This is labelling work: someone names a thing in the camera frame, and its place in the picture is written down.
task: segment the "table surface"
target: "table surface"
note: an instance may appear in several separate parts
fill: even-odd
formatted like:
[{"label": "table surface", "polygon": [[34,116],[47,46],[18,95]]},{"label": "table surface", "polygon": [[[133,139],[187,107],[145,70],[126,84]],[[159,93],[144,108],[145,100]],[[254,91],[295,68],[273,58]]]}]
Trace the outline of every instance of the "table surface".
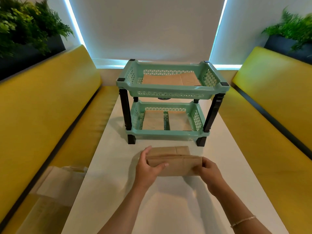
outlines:
[{"label": "table surface", "polygon": [[[139,98],[160,101],[157,98]],[[166,102],[190,102],[170,99]],[[130,107],[133,98],[129,97]],[[199,101],[207,115],[211,100]],[[136,140],[128,145],[118,98],[62,234],[96,234],[130,190],[140,151],[145,147],[188,145],[192,155],[214,161],[223,177],[272,232],[288,233],[231,133],[218,114],[205,147],[192,141]],[[132,233],[234,233],[225,213],[200,177],[158,177],[140,206]]]}]

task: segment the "plastic basket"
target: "plastic basket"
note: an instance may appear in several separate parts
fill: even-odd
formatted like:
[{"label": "plastic basket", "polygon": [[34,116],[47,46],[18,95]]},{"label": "plastic basket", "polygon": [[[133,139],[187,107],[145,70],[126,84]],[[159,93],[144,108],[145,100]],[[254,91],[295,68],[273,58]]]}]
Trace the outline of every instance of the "plastic basket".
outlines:
[{"label": "plastic basket", "polygon": [[[171,75],[194,72],[202,86],[142,84],[143,76]],[[210,99],[212,95],[226,93],[230,86],[211,63],[188,65],[162,65],[130,60],[116,81],[132,97]]]},{"label": "plastic basket", "polygon": [[[146,110],[164,111],[164,130],[142,130],[144,115]],[[168,111],[186,112],[193,131],[170,130]],[[131,107],[131,130],[126,130],[127,134],[135,136],[177,136],[185,138],[207,137],[210,132],[204,132],[203,125],[205,117],[199,104],[190,103],[154,103],[154,102],[134,102]]]}]

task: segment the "thin gold bracelet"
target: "thin gold bracelet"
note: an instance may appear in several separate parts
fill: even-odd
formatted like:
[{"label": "thin gold bracelet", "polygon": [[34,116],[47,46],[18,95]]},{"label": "thin gold bracelet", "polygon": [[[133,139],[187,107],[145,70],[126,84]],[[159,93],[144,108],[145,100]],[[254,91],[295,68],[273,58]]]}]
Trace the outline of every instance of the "thin gold bracelet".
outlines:
[{"label": "thin gold bracelet", "polygon": [[242,219],[242,220],[240,220],[240,221],[238,221],[238,222],[232,224],[232,225],[231,225],[231,228],[237,226],[237,225],[240,224],[241,222],[244,222],[244,221],[247,221],[247,220],[252,220],[252,219],[254,219],[254,218],[256,218],[256,216],[251,216],[251,217],[248,217],[248,218],[244,218],[244,219]]}]

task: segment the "forearm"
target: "forearm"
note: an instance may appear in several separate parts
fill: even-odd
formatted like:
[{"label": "forearm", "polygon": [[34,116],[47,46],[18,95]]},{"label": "forearm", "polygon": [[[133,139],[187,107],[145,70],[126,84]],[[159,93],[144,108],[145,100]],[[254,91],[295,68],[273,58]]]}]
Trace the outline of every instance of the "forearm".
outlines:
[{"label": "forearm", "polygon": [[[237,223],[245,218],[252,217],[253,214],[228,186],[219,189],[216,195],[222,208],[230,222]],[[246,220],[233,228],[236,234],[271,234],[271,232],[256,218]]]},{"label": "forearm", "polygon": [[98,234],[131,234],[145,193],[133,187]]}]

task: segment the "hand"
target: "hand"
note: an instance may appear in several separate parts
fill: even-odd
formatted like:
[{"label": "hand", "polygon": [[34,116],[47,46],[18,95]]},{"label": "hand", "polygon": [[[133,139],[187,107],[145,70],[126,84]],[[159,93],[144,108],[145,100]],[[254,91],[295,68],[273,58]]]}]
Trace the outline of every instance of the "hand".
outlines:
[{"label": "hand", "polygon": [[156,167],[151,167],[146,162],[146,154],[151,150],[152,146],[148,146],[144,149],[140,155],[138,165],[135,169],[135,181],[133,188],[138,188],[146,192],[149,187],[154,183],[158,174],[169,164],[162,163]]},{"label": "hand", "polygon": [[207,184],[208,190],[214,196],[217,196],[221,190],[229,187],[223,179],[218,166],[206,157],[202,158],[202,166],[198,165],[193,170],[200,175]]}]

